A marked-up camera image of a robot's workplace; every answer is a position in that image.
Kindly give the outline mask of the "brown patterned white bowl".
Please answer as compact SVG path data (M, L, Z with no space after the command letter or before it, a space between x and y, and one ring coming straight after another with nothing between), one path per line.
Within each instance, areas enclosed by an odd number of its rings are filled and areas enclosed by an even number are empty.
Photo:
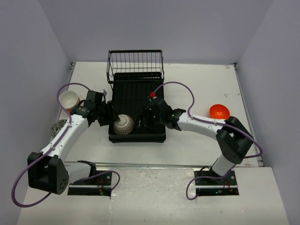
M119 114L119 120L113 124L113 130L117 135L128 135L134 129L133 119L126 114Z

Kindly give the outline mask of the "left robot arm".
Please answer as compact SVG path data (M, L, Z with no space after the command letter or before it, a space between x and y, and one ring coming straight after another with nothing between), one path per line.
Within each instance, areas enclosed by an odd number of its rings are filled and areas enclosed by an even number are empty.
M88 91L82 105L75 106L56 137L39 153L28 156L28 183L31 188L60 195L68 184L83 180L93 184L97 180L96 165L79 160L65 164L66 157L79 137L98 122L111 125L118 120L111 101L106 101L106 91Z

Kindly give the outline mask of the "orange plastic bowl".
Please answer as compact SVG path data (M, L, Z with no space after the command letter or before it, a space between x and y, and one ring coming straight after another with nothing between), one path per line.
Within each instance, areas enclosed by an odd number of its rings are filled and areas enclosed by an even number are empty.
M222 104L215 104L210 107L210 117L213 119L224 119L227 120L230 117L229 109Z
M66 110L68 112L71 112L71 110L78 105L79 101L80 101L79 97L77 99L68 99L66 101Z

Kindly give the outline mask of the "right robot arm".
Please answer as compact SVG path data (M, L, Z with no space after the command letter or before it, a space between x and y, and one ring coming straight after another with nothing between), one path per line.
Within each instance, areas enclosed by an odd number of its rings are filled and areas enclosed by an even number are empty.
M209 179L214 184L225 180L227 172L241 164L253 142L252 136L235 117L227 120L196 118L184 109L172 109L164 99L155 97L143 106L139 115L140 125L155 129L161 125L168 129L189 131L217 141L221 155L212 165Z

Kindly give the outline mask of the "pink floral ceramic bowl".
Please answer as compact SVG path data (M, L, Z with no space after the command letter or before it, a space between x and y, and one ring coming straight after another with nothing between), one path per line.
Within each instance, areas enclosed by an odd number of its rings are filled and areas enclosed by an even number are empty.
M56 137L56 135L61 131L61 129L66 124L66 122L67 122L66 119L62 119L62 120L58 120L57 122L55 122L52 125L52 127L51 127L51 136L52 136L52 138Z

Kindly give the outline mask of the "beige ceramic bowl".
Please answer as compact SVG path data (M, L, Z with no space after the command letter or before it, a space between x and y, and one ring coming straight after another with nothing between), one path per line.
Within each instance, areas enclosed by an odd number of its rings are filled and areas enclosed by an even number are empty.
M59 96L60 104L67 110L73 109L79 103L79 100L78 95L71 90L67 90Z

